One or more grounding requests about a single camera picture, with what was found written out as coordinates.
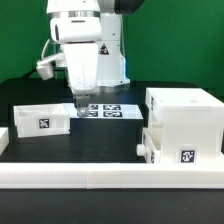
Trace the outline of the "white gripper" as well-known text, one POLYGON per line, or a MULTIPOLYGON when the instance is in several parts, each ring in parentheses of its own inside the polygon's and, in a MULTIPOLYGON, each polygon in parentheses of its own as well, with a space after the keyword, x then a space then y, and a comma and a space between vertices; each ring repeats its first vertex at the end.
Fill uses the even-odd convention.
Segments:
POLYGON ((98 45, 96 43, 75 43, 62 45, 65 56, 68 82, 75 97, 79 117, 89 115, 89 95, 97 85, 98 45))

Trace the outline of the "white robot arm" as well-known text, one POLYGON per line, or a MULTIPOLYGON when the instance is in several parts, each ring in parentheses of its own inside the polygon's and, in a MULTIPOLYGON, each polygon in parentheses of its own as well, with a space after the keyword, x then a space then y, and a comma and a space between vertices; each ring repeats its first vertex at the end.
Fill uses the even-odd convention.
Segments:
POLYGON ((89 115, 89 99, 100 89, 126 85, 121 53, 122 16, 145 0, 48 0, 52 40, 60 45, 77 114, 89 115))

